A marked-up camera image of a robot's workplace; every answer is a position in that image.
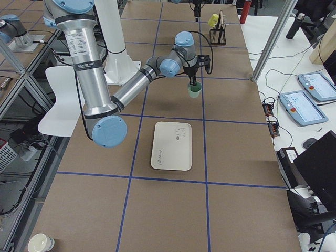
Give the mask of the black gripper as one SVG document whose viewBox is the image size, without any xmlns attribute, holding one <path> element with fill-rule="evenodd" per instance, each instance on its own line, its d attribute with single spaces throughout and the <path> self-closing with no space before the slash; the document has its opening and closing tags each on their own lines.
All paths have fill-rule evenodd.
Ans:
<svg viewBox="0 0 336 252">
<path fill-rule="evenodd" d="M 202 2 L 202 0 L 193 0 L 195 18 L 200 18 L 201 16 Z"/>
<path fill-rule="evenodd" d="M 189 76 L 189 86 L 196 86 L 196 74 L 199 68 L 205 68 L 208 74 L 212 73 L 212 58 L 210 55 L 197 55 L 193 60 L 183 65 L 184 73 Z"/>
</svg>

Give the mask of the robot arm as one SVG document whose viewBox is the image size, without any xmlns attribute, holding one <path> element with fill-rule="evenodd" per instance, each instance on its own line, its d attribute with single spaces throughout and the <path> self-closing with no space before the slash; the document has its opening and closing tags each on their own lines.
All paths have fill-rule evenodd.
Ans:
<svg viewBox="0 0 336 252">
<path fill-rule="evenodd" d="M 156 78 L 185 73 L 196 88 L 198 70 L 212 72 L 213 56 L 196 53 L 192 31 L 178 33 L 168 55 L 153 56 L 144 65 L 133 61 L 116 1 L 44 1 L 44 10 L 45 23 L 65 35 L 86 104 L 83 125 L 99 146 L 123 142 L 127 125 L 120 112 Z"/>
<path fill-rule="evenodd" d="M 179 3 L 187 3 L 190 10 L 193 12 L 195 20 L 198 21 L 201 17 L 201 10 L 207 1 L 204 0 L 170 0 L 171 3 L 179 4 Z"/>
</svg>

